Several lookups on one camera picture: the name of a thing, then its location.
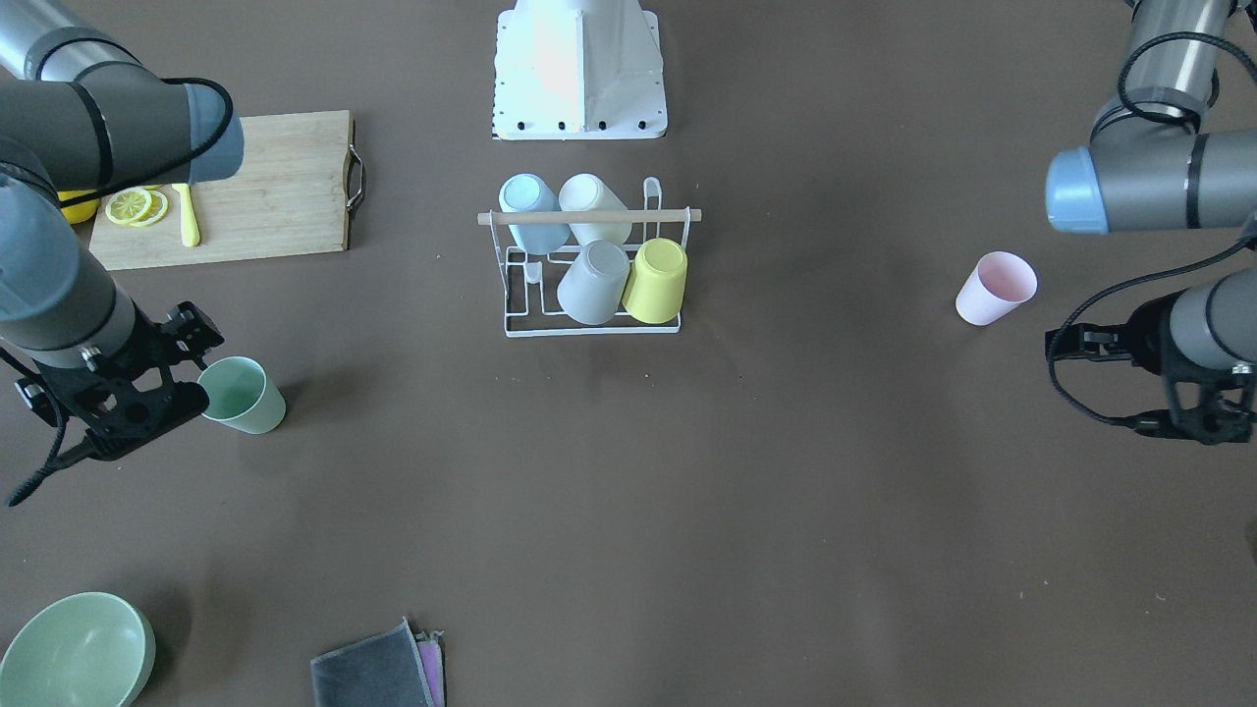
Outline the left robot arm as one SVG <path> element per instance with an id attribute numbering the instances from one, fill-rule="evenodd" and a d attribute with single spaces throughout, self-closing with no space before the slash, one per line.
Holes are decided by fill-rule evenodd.
<path id="1" fill-rule="evenodd" d="M 1205 133 L 1221 94 L 1217 60 L 1244 72 L 1254 60 L 1226 40 L 1231 18 L 1253 18 L 1252 1 L 1133 1 L 1131 35 L 1115 94 L 1089 143 L 1056 156 L 1045 189 L 1056 230 L 1109 234 L 1236 226 L 1221 263 L 1254 247 L 1256 135 Z M 1045 335 L 1047 369 L 1061 359 L 1128 361 L 1155 375 L 1166 408 L 1109 416 L 1102 424 L 1203 447 L 1244 443 L 1254 430 L 1256 273 L 1244 268 L 1140 304 L 1123 325 L 1073 312 Z"/>

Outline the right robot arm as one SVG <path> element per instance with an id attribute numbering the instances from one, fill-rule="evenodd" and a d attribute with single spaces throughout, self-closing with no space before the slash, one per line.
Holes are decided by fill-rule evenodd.
<path id="1" fill-rule="evenodd" d="M 23 369 L 28 406 L 84 438 L 48 465 L 117 460 L 207 408 L 172 367 L 222 342 L 184 301 L 162 323 L 91 255 L 63 209 L 129 187 L 219 181 L 243 165 L 229 92 L 161 78 L 57 1 L 5 1 L 3 68 L 3 353 Z"/>

